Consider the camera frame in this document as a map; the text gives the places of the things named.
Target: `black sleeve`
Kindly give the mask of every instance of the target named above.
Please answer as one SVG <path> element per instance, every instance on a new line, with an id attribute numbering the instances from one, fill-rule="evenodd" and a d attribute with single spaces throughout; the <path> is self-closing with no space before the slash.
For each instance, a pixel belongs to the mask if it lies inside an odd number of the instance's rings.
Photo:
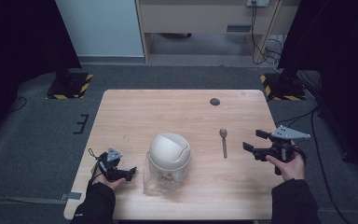
<path id="1" fill-rule="evenodd" d="M 318 204 L 305 180 L 288 180 L 272 190 L 271 224 L 319 224 Z"/>
<path id="2" fill-rule="evenodd" d="M 115 204 L 116 196 L 112 189 L 102 183 L 89 185 L 86 199 L 77 207 L 71 224 L 111 224 Z"/>

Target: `white power outlet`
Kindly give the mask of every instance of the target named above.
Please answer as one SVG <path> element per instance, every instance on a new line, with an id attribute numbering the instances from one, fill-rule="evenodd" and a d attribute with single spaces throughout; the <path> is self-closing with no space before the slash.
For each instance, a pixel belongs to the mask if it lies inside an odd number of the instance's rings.
<path id="1" fill-rule="evenodd" d="M 246 6 L 253 7 L 257 3 L 258 7 L 267 7 L 269 5 L 269 0 L 248 0 Z"/>

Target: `desk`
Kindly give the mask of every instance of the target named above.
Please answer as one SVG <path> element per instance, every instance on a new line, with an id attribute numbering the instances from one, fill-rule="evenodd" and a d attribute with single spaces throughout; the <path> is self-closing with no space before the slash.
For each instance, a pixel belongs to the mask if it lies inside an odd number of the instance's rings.
<path id="1" fill-rule="evenodd" d="M 212 98 L 220 105 L 210 104 Z M 220 128 L 226 128 L 227 159 L 223 157 Z M 262 91 L 219 90 L 110 90 L 103 95 L 89 141 L 68 200 L 68 219 L 84 201 L 90 169 L 96 155 L 114 147 L 123 154 L 118 169 L 137 166 L 131 182 L 117 190 L 114 219 L 226 220 L 270 219 L 273 187 L 282 183 L 274 166 L 255 161 L 242 141 L 270 147 L 255 130 L 275 130 Z M 178 133 L 191 146 L 191 167 L 175 193 L 146 196 L 145 155 L 158 133 Z"/>
<path id="2" fill-rule="evenodd" d="M 300 0 L 269 0 L 267 7 L 255 13 L 255 61 L 263 61 L 270 35 L 287 35 Z M 144 45 L 145 59 L 154 33 L 224 34 L 229 26 L 240 27 L 253 51 L 250 35 L 253 7 L 247 0 L 136 0 L 138 20 Z"/>

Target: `gray carpet floor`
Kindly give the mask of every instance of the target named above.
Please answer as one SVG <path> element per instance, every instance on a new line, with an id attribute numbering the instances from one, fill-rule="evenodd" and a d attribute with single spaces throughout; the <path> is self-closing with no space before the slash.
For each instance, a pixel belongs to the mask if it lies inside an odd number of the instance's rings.
<path id="1" fill-rule="evenodd" d="M 54 79 L 45 74 L 24 82 L 19 99 L 0 125 L 0 197 L 60 198 L 71 190 L 103 92 L 109 89 L 263 90 L 259 77 L 272 68 L 85 65 L 94 75 L 81 99 L 46 99 Z M 309 113 L 316 103 L 269 101 L 275 122 Z M 81 115 L 89 120 L 82 134 Z M 280 123 L 287 126 L 291 121 Z M 358 164 L 341 160 L 342 150 L 323 118 L 313 117 L 324 171 L 337 207 L 347 220 L 358 223 Z M 291 128 L 312 134 L 310 115 Z M 315 142 L 301 144 L 307 153 L 306 178 L 319 204 L 323 223 L 344 223 L 327 194 Z M 64 204 L 0 203 L 0 223 L 69 223 Z"/>

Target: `white wall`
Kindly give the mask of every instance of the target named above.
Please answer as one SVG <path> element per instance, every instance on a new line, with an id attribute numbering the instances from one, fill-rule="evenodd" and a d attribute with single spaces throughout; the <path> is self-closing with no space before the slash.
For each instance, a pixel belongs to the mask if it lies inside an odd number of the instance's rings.
<path id="1" fill-rule="evenodd" d="M 144 57 L 134 0 L 56 0 L 77 56 Z"/>

